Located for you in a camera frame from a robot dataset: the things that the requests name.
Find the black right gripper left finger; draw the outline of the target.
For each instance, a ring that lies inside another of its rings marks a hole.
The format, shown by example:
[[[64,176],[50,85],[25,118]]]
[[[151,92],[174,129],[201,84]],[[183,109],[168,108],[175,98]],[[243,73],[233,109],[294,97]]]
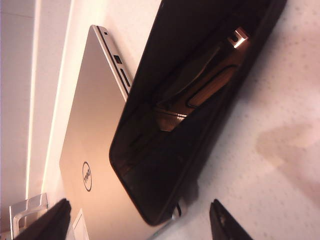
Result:
[[[14,240],[65,240],[71,220],[71,204],[61,199]]]

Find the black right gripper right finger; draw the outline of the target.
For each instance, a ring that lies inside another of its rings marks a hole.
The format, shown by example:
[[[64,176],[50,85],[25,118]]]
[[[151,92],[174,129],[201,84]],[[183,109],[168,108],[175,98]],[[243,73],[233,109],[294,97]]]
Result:
[[[209,218],[213,240],[253,240],[218,199],[210,204]]]

